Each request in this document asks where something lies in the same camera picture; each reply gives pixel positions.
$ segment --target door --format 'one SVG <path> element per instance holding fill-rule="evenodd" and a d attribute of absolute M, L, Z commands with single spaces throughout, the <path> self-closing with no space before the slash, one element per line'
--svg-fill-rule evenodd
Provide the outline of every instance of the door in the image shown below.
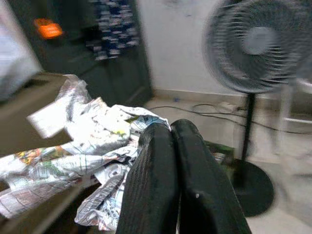
<path fill-rule="evenodd" d="M 45 40 L 37 32 L 34 20 L 47 16 L 47 11 L 48 18 L 59 23 L 59 5 L 56 3 L 62 1 L 7 1 L 44 70 L 77 75 L 87 82 L 87 89 L 93 98 L 102 97 L 108 105 L 140 106 L 152 97 L 150 73 L 141 34 L 139 46 L 126 49 L 118 58 L 96 61 L 82 38 L 72 40 L 64 32 L 64 36 L 57 39 Z M 137 30 L 140 32 L 136 1 L 130 0 L 130 3 Z"/>

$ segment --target blue and white patterned fabric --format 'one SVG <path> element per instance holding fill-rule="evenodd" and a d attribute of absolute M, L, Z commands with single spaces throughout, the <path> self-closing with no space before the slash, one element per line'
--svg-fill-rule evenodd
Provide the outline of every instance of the blue and white patterned fabric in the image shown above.
<path fill-rule="evenodd" d="M 127 47 L 138 45 L 137 31 L 128 0 L 90 0 L 100 34 L 86 43 L 96 60 L 117 58 Z"/>

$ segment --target black electrical cable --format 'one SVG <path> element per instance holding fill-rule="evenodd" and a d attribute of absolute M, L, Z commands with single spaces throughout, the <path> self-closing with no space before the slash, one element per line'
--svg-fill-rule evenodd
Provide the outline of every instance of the black electrical cable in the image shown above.
<path fill-rule="evenodd" d="M 177 109 L 177 110 L 181 110 L 181 111 L 185 111 L 185 112 L 189 112 L 189 113 L 194 113 L 194 114 L 197 114 L 197 115 L 200 115 L 200 116 L 204 116 L 204 117 L 212 117 L 212 118 L 218 118 L 218 119 L 227 120 L 227 121 L 235 123 L 235 124 L 237 124 L 239 126 L 245 127 L 244 124 L 241 124 L 241 123 L 239 123 L 239 122 L 237 122 L 235 120 L 232 120 L 232 119 L 229 119 L 229 118 L 224 118 L 224 117 L 219 117 L 219 116 L 212 116 L 212 115 L 229 115 L 229 116 L 238 116 L 238 117 L 242 117 L 242 118 L 245 118 L 245 116 L 242 116 L 242 115 L 239 115 L 239 114 L 234 114 L 234 113 L 223 113 L 223 112 L 219 112 L 219 111 L 218 112 L 198 112 L 198 111 L 194 111 L 194 108 L 198 107 L 198 106 L 212 106 L 212 107 L 214 107 L 216 109 L 216 107 L 214 105 L 205 103 L 205 104 L 198 104 L 198 105 L 192 106 L 192 110 L 186 110 L 186 109 L 179 108 L 179 107 L 176 107 L 176 106 L 157 106 L 157 107 L 150 108 L 149 110 L 155 110 L 155 109 L 160 109 L 160 108 L 173 108 L 173 109 Z M 270 129 L 270 130 L 279 131 L 279 129 L 276 129 L 276 128 L 264 125 L 264 124 L 259 123 L 259 122 L 253 121 L 253 123 L 257 124 L 257 125 L 259 125 L 261 127 Z M 290 132 L 290 131 L 284 131 L 284 132 L 285 133 L 290 133 L 290 134 L 305 134 L 305 135 L 312 134 L 311 132 L 307 132 L 307 133 L 304 133 L 304 132 Z"/>

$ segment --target pedestal fan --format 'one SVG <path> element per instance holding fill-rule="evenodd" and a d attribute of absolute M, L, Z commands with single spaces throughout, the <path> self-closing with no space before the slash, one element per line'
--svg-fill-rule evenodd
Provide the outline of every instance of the pedestal fan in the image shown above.
<path fill-rule="evenodd" d="M 232 178 L 245 216 L 266 211 L 274 198 L 266 173 L 246 162 L 255 95 L 287 83 L 311 53 L 308 2 L 223 0 L 204 34 L 204 58 L 214 76 L 228 88 L 248 95 L 242 154 Z"/>

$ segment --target fan base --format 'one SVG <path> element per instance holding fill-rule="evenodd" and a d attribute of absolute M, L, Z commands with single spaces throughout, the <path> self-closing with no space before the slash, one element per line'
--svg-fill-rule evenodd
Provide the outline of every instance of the fan base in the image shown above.
<path fill-rule="evenodd" d="M 266 212 L 274 200 L 274 188 L 268 175 L 259 167 L 245 162 L 243 186 L 235 186 L 234 191 L 245 217 L 253 217 Z"/>

